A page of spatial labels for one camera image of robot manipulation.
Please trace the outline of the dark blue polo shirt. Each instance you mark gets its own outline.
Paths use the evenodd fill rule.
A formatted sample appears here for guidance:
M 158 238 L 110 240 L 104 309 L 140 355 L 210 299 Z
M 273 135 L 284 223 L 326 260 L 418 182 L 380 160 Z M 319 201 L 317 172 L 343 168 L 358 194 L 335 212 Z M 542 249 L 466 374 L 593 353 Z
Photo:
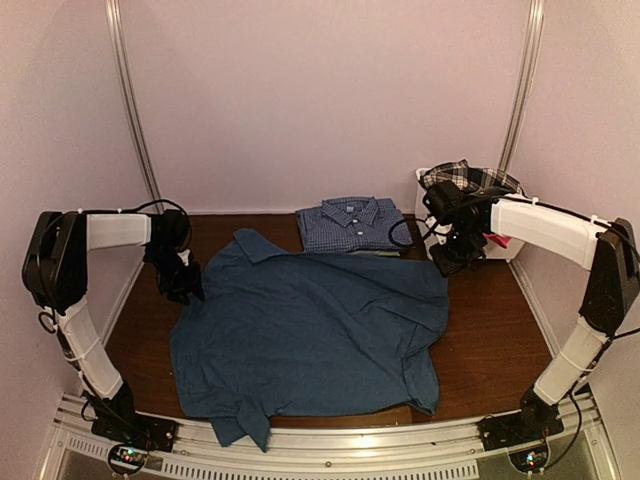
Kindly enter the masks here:
M 437 410 L 430 349 L 449 297 L 433 264 L 291 253 L 241 229 L 202 282 L 170 355 L 182 412 L 209 420 L 220 444 L 249 437 L 266 449 L 274 416 Z

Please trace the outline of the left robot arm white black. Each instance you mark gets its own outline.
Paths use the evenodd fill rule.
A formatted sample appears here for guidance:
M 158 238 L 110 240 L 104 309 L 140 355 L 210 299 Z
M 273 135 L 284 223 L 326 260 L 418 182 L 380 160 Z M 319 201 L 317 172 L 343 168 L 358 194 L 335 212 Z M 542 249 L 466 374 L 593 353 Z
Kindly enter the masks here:
M 162 213 L 145 207 L 119 210 L 45 211 L 36 222 L 22 267 L 23 285 L 46 317 L 68 363 L 90 395 L 113 400 L 125 382 L 109 359 L 88 306 L 88 255 L 140 247 L 156 270 L 161 296 L 187 305 L 203 299 L 200 265 L 189 248 L 192 228 L 176 205 Z

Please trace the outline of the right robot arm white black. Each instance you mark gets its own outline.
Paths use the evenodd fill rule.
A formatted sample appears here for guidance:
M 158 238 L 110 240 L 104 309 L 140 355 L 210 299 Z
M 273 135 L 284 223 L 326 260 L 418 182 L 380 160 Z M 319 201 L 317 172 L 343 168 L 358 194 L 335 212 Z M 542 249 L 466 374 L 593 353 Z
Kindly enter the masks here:
M 543 332 L 563 343 L 513 419 L 517 438 L 533 441 L 551 424 L 546 405 L 595 368 L 639 295 L 633 228 L 502 188 L 465 193 L 451 181 L 428 188 L 423 203 L 439 236 L 429 254 L 445 277 L 483 258 L 491 234 L 525 245 L 516 262 L 525 296 Z

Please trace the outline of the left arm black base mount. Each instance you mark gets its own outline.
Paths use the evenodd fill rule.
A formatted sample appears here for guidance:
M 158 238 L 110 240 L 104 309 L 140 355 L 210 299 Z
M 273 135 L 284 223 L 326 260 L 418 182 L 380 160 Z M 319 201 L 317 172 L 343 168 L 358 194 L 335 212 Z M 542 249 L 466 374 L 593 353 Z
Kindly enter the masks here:
M 152 452 L 171 453 L 177 433 L 176 421 L 136 414 L 133 425 L 115 417 L 98 415 L 91 433 L 115 442 L 106 454 L 109 468 L 122 477 L 140 472 Z

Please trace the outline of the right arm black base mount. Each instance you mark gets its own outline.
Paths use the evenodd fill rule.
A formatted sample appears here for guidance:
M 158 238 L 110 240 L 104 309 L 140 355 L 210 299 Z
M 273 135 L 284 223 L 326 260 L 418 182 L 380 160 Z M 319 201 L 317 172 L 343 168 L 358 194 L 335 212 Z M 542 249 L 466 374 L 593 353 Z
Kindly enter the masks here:
M 515 470 L 529 476 L 544 472 L 551 458 L 549 439 L 564 431 L 557 407 L 541 414 L 528 408 L 489 414 L 476 426 L 485 452 L 505 450 Z

